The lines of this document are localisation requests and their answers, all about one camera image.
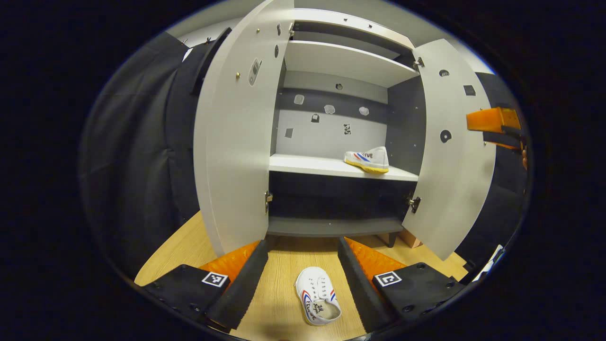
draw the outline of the cabinet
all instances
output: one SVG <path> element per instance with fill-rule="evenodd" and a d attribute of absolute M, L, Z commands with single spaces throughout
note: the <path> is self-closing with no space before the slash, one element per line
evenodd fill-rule
<path fill-rule="evenodd" d="M 194 172 L 213 249 L 221 256 L 266 234 L 382 234 L 404 226 L 445 259 L 473 225 L 494 168 L 494 146 L 465 126 L 466 113 L 488 107 L 477 76 L 444 40 L 413 48 L 375 23 L 314 11 L 294 9 L 292 0 L 263 2 L 210 64 L 196 112 Z M 366 37 L 406 58 L 297 40 L 297 30 Z M 418 57 L 418 70 L 396 61 Z M 384 175 L 342 160 L 346 150 L 381 145 L 390 158 Z M 422 202 L 412 213 L 415 197 Z"/>

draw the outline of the white shelf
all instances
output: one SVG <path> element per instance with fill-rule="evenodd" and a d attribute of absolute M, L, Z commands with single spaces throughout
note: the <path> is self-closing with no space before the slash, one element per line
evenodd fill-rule
<path fill-rule="evenodd" d="M 284 60 L 288 71 L 326 73 L 385 88 L 419 75 L 407 66 L 374 53 L 324 42 L 291 40 Z"/>
<path fill-rule="evenodd" d="M 418 181 L 419 176 L 395 167 L 385 174 L 370 174 L 340 159 L 274 154 L 269 158 L 269 170 L 276 172 L 332 175 L 335 177 L 369 178 L 396 181 Z"/>

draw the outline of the orange object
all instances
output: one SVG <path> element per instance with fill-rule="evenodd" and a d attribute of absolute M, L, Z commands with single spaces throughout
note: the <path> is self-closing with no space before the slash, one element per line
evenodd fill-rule
<path fill-rule="evenodd" d="M 240 270 L 242 270 L 242 267 L 244 264 L 246 264 L 246 261 L 250 258 L 250 255 L 253 254 L 253 251 L 256 249 L 259 242 L 260 240 L 257 240 L 254 243 L 250 243 L 237 250 L 231 251 L 222 257 L 200 266 L 199 269 L 227 275 L 230 281 L 229 285 L 225 289 L 227 290 L 233 281 L 236 280 Z"/>
<path fill-rule="evenodd" d="M 467 129 L 481 132 L 504 133 L 501 126 L 521 129 L 514 109 L 496 107 L 467 114 Z"/>
<path fill-rule="evenodd" d="M 369 248 L 366 245 L 360 244 L 357 241 L 351 240 L 345 237 L 345 241 L 349 244 L 351 251 L 356 256 L 362 271 L 366 275 L 366 278 L 373 286 L 376 292 L 379 292 L 373 284 L 373 277 L 375 275 L 384 274 L 385 272 L 394 271 L 405 268 L 406 265 L 398 262 L 397 260 L 387 257 L 386 255 Z"/>

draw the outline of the yellow shoe sole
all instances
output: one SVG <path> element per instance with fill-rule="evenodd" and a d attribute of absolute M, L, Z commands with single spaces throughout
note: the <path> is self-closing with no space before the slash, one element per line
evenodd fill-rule
<path fill-rule="evenodd" d="M 362 168 L 362 170 L 363 170 L 364 172 L 367 172 L 367 173 L 372 173 L 372 174 L 385 174 L 385 173 L 389 172 L 389 169 L 368 167 L 368 166 L 364 166 L 364 165 L 362 165 L 361 163 L 357 163 L 357 162 L 349 161 L 349 160 L 347 160 L 347 159 L 345 159 L 345 163 L 350 164 L 350 165 L 352 165 L 352 166 L 360 167 L 360 168 Z"/>

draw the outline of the sneaker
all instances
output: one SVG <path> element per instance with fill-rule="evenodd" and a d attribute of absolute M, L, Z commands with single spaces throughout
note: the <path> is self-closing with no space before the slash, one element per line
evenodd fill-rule
<path fill-rule="evenodd" d="M 341 306 L 326 271 L 317 266 L 304 269 L 295 288 L 309 324 L 323 326 L 341 316 Z"/>
<path fill-rule="evenodd" d="M 345 162 L 362 168 L 365 172 L 383 174 L 389 172 L 389 161 L 387 160 L 387 149 L 377 147 L 368 152 L 345 152 Z"/>

